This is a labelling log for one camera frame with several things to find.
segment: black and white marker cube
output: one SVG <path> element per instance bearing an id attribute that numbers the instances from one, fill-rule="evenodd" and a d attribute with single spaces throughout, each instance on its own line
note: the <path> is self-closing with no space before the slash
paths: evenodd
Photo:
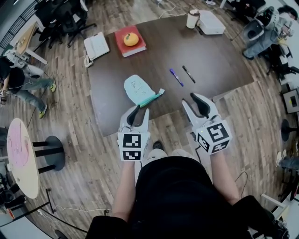
<path id="1" fill-rule="evenodd" d="M 141 161 L 150 139 L 150 133 L 118 133 L 122 161 Z"/>
<path id="2" fill-rule="evenodd" d="M 226 120 L 196 130 L 196 141 L 210 155 L 227 148 L 231 138 Z"/>

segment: dark brown table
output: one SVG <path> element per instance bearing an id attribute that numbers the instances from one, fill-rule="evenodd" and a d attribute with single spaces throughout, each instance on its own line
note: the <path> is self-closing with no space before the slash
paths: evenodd
<path id="1" fill-rule="evenodd" d="M 180 16 L 138 24 L 147 49 L 129 57 L 121 55 L 114 33 L 106 36 L 110 52 L 88 68 L 93 107 L 104 136 L 117 132 L 121 115 L 134 105 L 123 88 L 124 81 L 134 74 L 156 93 L 165 89 L 164 95 L 147 105 L 151 119 L 179 109 L 183 98 L 192 102 L 191 92 L 210 98 L 253 82 L 241 53 L 225 35 L 201 35 L 188 29 L 186 21 L 186 16 Z"/>

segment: black marker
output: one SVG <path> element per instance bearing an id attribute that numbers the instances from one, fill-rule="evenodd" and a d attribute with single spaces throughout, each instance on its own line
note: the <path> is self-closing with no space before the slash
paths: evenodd
<path id="1" fill-rule="evenodd" d="M 190 79 L 193 81 L 193 83 L 195 84 L 195 80 L 193 79 L 193 77 L 191 76 L 190 72 L 187 70 L 187 68 L 183 65 L 183 69 L 184 71 L 186 71 L 186 73 L 188 74 L 188 76 L 190 77 Z"/>

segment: book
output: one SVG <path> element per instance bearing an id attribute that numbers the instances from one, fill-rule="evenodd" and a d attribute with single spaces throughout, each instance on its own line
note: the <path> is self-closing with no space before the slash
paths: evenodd
<path id="1" fill-rule="evenodd" d="M 128 47 L 125 45 L 123 39 L 128 33 L 135 33 L 139 37 L 139 41 L 135 46 Z M 146 50 L 146 44 L 143 38 L 141 37 L 136 26 L 126 27 L 116 31 L 115 38 L 116 38 L 116 44 L 119 50 L 121 51 L 123 57 L 128 57 L 137 52 Z"/>

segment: black shirt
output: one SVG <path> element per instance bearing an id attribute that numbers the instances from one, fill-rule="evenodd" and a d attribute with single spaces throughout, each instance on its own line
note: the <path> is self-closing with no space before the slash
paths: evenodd
<path id="1" fill-rule="evenodd" d="M 246 221 L 250 215 L 242 219 L 239 213 L 249 210 L 256 217 L 257 209 L 263 209 L 258 202 L 244 201 L 231 206 L 194 159 L 167 157 L 141 169 L 129 222 L 95 217 L 86 239 L 250 238 Z"/>
<path id="2" fill-rule="evenodd" d="M 12 93 L 17 93 L 24 84 L 25 75 L 24 72 L 17 67 L 10 68 L 11 65 L 12 63 L 5 57 L 0 57 L 0 81 L 4 83 L 4 80 L 9 75 L 8 88 L 12 88 L 10 90 Z"/>

